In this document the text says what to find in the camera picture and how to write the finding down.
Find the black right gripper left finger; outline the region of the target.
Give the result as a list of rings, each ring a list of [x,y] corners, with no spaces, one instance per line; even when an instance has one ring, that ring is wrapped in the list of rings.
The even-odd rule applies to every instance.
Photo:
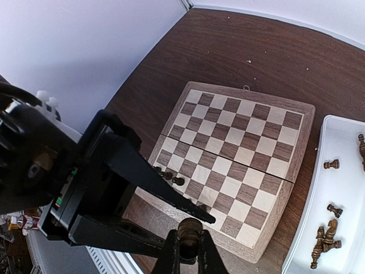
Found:
[[[162,248],[161,255],[151,274],[178,274],[180,273],[180,241],[177,236],[177,230],[169,231],[165,244]]]

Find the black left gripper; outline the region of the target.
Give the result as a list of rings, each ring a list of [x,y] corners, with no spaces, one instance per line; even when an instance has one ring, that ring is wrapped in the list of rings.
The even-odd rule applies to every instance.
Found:
[[[1,213],[43,207],[50,240],[149,257],[165,240],[118,216],[136,187],[199,220],[216,218],[176,192],[139,153],[141,139],[99,111],[79,141],[59,127],[56,104],[1,84]]]

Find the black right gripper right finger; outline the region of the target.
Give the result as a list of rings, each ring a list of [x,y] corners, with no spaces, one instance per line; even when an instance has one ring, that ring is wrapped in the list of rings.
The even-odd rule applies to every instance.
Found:
[[[199,274],[228,274],[209,231],[205,229],[200,233],[197,260]]]

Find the dark chess piece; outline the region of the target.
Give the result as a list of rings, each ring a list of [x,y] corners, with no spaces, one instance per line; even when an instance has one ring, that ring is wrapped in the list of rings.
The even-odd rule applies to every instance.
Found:
[[[165,171],[161,171],[160,176],[167,181],[173,178],[173,174],[171,172],[165,172]]]

